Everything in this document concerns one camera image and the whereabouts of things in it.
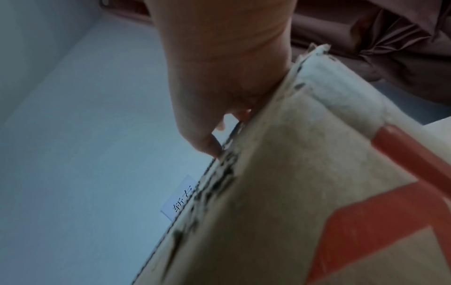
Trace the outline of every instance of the hand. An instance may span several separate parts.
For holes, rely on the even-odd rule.
[[[195,149],[218,157],[221,145],[211,133],[224,115],[242,120],[285,76],[294,4],[149,0],[168,62],[177,127]]]

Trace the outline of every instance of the white label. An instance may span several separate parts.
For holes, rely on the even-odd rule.
[[[161,208],[161,212],[168,217],[171,221],[174,221],[183,206],[188,201],[188,198],[193,194],[194,188],[197,182],[187,175],[182,183],[177,187],[174,194]]]

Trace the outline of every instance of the white paper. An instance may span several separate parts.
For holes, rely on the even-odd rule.
[[[188,201],[188,198],[193,194],[196,184],[197,182],[187,175],[174,194],[163,205],[161,212],[171,221],[174,221]]]

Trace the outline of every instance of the white wall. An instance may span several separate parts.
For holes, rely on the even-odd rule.
[[[0,284],[129,284],[209,162],[177,132],[156,30],[103,18],[0,129]]]
[[[100,14],[96,0],[0,1],[0,125]]]

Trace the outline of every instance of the brown cloth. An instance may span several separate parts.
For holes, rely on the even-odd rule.
[[[299,0],[293,58],[311,42],[368,81],[451,105],[451,0]]]

